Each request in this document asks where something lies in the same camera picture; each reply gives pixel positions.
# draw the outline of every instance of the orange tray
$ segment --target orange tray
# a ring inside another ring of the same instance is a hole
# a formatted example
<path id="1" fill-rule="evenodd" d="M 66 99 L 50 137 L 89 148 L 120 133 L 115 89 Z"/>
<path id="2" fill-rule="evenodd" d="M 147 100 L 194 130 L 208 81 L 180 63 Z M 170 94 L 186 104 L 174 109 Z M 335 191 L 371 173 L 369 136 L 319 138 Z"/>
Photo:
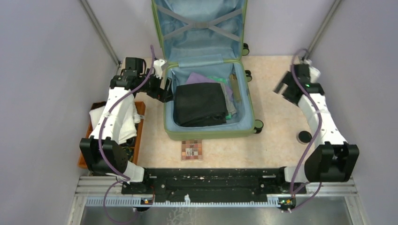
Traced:
<path id="1" fill-rule="evenodd" d="M 98 103 L 94 103 L 91 106 L 90 110 L 102 107 L 106 104 L 107 102 L 98 102 Z M 136 108 L 137 108 L 137 112 L 140 115 L 145 115 L 145 104 L 144 102 L 135 102 L 136 104 Z M 141 120 L 141 122 L 138 124 L 138 129 L 137 129 L 137 137 L 136 137 L 136 144 L 134 145 L 134 156 L 133 156 L 133 163 L 137 164 L 138 161 L 138 153 L 139 153 L 139 144 L 141 142 L 141 135 L 142 135 L 142 127 L 144 126 L 144 120 Z M 87 133 L 86 133 L 86 138 L 89 138 L 89 135 L 92 132 L 92 125 L 91 125 L 91 121 L 88 123 L 88 129 L 87 129 Z M 77 163 L 77 166 L 79 166 L 80 168 L 84 168 L 87 169 L 87 164 L 83 158 L 82 153 L 80 153 L 80 157 L 79 157 L 79 162 Z"/>

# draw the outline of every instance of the cable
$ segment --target cable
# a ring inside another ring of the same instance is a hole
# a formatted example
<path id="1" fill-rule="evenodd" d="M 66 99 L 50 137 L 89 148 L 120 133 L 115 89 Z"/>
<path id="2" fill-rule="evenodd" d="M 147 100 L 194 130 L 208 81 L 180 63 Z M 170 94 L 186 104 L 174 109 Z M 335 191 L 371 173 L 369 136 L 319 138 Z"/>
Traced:
<path id="1" fill-rule="evenodd" d="M 113 222 L 113 223 L 115 223 L 115 224 L 130 224 L 131 222 L 135 221 L 135 220 L 137 219 L 137 217 L 138 217 L 138 212 L 135 211 L 134 217 L 133 217 L 132 219 L 130 219 L 129 221 L 126 221 L 126 222 L 119 222 L 119 221 L 117 221 L 117 220 L 112 219 L 111 216 L 110 216 L 109 213 L 108 213 L 107 207 L 106 207 L 106 205 L 105 205 L 106 199 L 107 199 L 107 195 L 109 194 L 109 191 L 110 191 L 114 186 L 116 186 L 116 184 L 123 183 L 123 182 L 124 182 L 123 180 L 119 180 L 119 181 L 116 181 L 115 183 L 113 183 L 111 186 L 109 186 L 108 190 L 105 192 L 104 201 L 103 201 L 103 203 L 102 203 L 102 207 L 104 207 L 105 215 L 108 217 L 108 219 L 109 219 L 111 222 Z"/>
<path id="2" fill-rule="evenodd" d="M 136 88 L 134 88 L 132 91 L 130 91 L 129 93 L 127 93 L 127 94 L 125 94 L 123 97 L 121 97 L 119 100 L 117 100 L 117 101 L 110 107 L 110 109 L 109 109 L 109 111 L 108 111 L 109 114 L 111 114 L 112 110 L 117 106 L 117 104 L 119 104 L 121 101 L 123 101 L 123 99 L 125 99 L 127 96 L 129 96 L 129 95 L 133 94 L 134 92 L 138 91 L 138 90 L 149 80 L 149 77 L 150 77 L 151 74 L 152 74 L 153 65 L 154 65 L 154 62 L 155 62 L 155 51 L 154 51 L 154 49 L 153 49 L 153 45 L 151 45 L 151 53 L 152 53 L 151 68 L 149 69 L 148 73 L 146 74 L 146 78 L 144 79 L 144 81 L 143 81 L 140 85 L 138 85 Z M 104 159 L 105 163 L 109 166 L 109 168 L 112 169 L 113 172 L 115 172 L 115 174 L 121 176 L 122 178 L 124 178 L 124 179 L 126 179 L 126 180 L 130 180 L 130 177 L 127 177 L 127 176 L 124 175 L 123 173 L 119 172 L 119 171 L 109 162 L 109 160 L 108 160 L 107 157 L 105 156 L 104 150 L 102 149 L 102 131 L 103 131 L 103 129 L 104 129 L 104 126 L 105 126 L 107 120 L 108 120 L 108 118 L 105 117 L 104 120 L 103 120 L 103 122 L 102 122 L 102 124 L 101 124 L 101 126 L 100 126 L 100 128 L 99 128 L 99 137 L 98 137 L 99 151 L 100 151 L 101 156 L 102 156 L 102 158 Z M 111 216 L 108 214 L 107 207 L 106 207 L 107 195 L 109 194 L 109 191 L 110 191 L 114 186 L 116 186 L 116 184 L 118 184 L 118 183 L 123 183 L 123 182 L 124 182 L 124 180 L 117 180 L 117 178 L 116 178 L 116 182 L 113 183 L 111 186 L 109 186 L 108 190 L 105 192 L 104 200 L 103 200 L 103 204 L 102 204 L 102 206 L 104 207 L 105 215 L 108 217 L 108 219 L 109 219 L 110 221 L 112 221 L 112 222 L 115 223 L 115 224 L 129 224 L 129 223 L 135 221 L 135 220 L 137 219 L 137 216 L 138 216 L 138 212 L 136 212 L 136 213 L 135 213 L 135 216 L 134 216 L 132 219 L 130 219 L 129 221 L 126 221 L 126 222 L 119 222 L 119 221 L 116 221 L 116 220 L 112 219 Z"/>
<path id="3" fill-rule="evenodd" d="M 308 50 L 305 48 L 301 48 L 299 50 L 296 51 L 296 53 L 294 53 L 292 59 L 291 59 L 291 74 L 293 76 L 294 82 L 297 84 L 297 86 L 300 88 L 300 90 L 303 92 L 303 94 L 310 100 L 311 104 L 314 106 L 315 111 L 319 112 L 319 107 L 316 105 L 315 101 L 312 99 L 312 97 L 309 95 L 309 93 L 304 89 L 304 87 L 300 84 L 299 79 L 297 78 L 296 75 L 296 71 L 294 70 L 294 60 L 296 57 L 298 57 L 298 55 L 300 54 L 300 52 L 305 51 L 306 53 L 308 53 Z M 306 149 L 303 152 L 303 155 L 301 156 L 300 160 L 297 163 L 296 169 L 294 170 L 293 176 L 291 178 L 291 182 L 290 182 L 290 194 L 292 196 L 294 196 L 299 190 L 301 190 L 305 185 L 307 185 L 309 182 L 306 182 L 302 185 L 300 185 L 300 187 L 298 187 L 296 190 L 293 190 L 294 188 L 294 180 L 297 177 L 297 173 L 299 172 L 299 169 L 301 167 L 301 164 L 304 161 L 304 158 L 306 157 L 307 153 L 309 152 L 311 146 L 313 145 L 313 143 L 315 142 L 316 137 L 318 136 L 319 132 L 321 131 L 321 127 L 322 127 L 322 116 L 320 113 L 317 113 L 318 115 L 318 127 L 311 139 L 311 141 L 308 143 Z M 316 194 L 318 194 L 319 190 L 321 189 L 322 186 L 322 182 L 319 183 L 319 187 L 318 189 L 315 191 L 315 193 L 309 197 L 307 200 L 305 200 L 303 203 L 301 203 L 299 206 L 297 206 L 296 208 L 294 208 L 294 210 L 301 208 L 305 203 L 307 203 L 309 200 L 313 199 L 315 197 Z"/>
<path id="4" fill-rule="evenodd" d="M 123 97 L 121 97 L 119 100 L 117 100 L 109 109 L 109 111 L 107 112 L 108 114 L 111 114 L 112 110 L 117 106 L 117 104 L 119 104 L 121 101 L 123 101 L 123 99 L 125 99 L 127 96 L 133 94 L 134 92 L 138 91 L 148 80 L 149 77 L 151 76 L 151 73 L 153 71 L 153 64 L 155 62 L 155 51 L 153 49 L 153 45 L 151 45 L 151 52 L 152 52 L 152 63 L 151 63 L 151 68 L 149 69 L 148 73 L 146 74 L 146 78 L 144 79 L 144 81 L 138 85 L 136 88 L 134 88 L 132 91 L 130 91 L 129 93 L 125 94 Z M 105 163 L 109 166 L 109 168 L 111 168 L 111 170 L 113 172 L 115 172 L 115 174 L 125 178 L 126 180 L 130 180 L 129 177 L 127 177 L 126 175 L 124 175 L 123 173 L 119 172 L 107 159 L 107 157 L 105 156 L 104 150 L 102 149 L 102 132 L 104 130 L 104 126 L 107 122 L 108 118 L 105 117 L 100 128 L 99 128 L 99 138 L 98 138 L 98 146 L 99 146 L 99 152 L 101 153 L 102 158 L 104 159 Z"/>

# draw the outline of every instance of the small patterned card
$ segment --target small patterned card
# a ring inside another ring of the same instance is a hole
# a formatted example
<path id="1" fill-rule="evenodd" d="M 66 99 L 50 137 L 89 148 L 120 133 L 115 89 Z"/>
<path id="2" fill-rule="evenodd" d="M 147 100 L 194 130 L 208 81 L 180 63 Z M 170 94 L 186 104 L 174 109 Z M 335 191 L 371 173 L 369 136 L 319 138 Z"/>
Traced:
<path id="1" fill-rule="evenodd" d="M 190 140 L 182 142 L 181 161 L 202 159 L 202 140 Z"/>

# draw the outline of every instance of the open suitcase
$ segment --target open suitcase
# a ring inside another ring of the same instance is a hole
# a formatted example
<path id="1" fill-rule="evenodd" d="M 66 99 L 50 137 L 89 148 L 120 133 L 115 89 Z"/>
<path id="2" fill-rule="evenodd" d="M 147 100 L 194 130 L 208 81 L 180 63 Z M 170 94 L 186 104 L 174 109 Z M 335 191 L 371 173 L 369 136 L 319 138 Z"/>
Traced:
<path id="1" fill-rule="evenodd" d="M 191 72 L 229 81 L 236 76 L 240 100 L 237 113 L 226 124 L 181 127 L 173 119 L 174 103 L 164 107 L 164 128 L 173 140 L 244 137 L 261 132 L 263 123 L 254 119 L 247 82 L 250 71 L 240 58 L 248 54 L 243 43 L 247 0 L 152 0 L 153 16 L 163 55 L 169 63 L 166 77 L 172 91 L 186 83 Z"/>

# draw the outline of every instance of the grey wall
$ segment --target grey wall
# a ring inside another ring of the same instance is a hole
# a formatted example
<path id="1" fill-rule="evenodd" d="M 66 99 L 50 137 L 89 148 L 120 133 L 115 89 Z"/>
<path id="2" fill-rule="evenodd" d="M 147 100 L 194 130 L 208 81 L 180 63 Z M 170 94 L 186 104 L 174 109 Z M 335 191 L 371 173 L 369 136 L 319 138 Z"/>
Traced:
<path id="1" fill-rule="evenodd" d="M 0 3 L 0 224 L 65 224 L 115 67 L 77 0 Z"/>
<path id="2" fill-rule="evenodd" d="M 119 58 L 161 56 L 150 0 L 90 0 Z M 251 55 L 290 55 L 308 46 L 333 0 L 248 0 L 245 42 Z"/>
<path id="3" fill-rule="evenodd" d="M 357 143 L 354 180 L 375 225 L 397 224 L 398 1 L 346 0 L 312 56 L 343 135 Z"/>

